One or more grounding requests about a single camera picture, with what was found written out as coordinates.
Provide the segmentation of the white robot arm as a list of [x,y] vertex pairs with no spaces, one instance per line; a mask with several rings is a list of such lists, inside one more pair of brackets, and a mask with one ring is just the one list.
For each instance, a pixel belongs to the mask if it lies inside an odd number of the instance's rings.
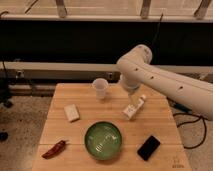
[[152,51],[139,44],[117,61],[120,83],[129,93],[141,84],[213,120],[213,84],[172,73],[150,64]]

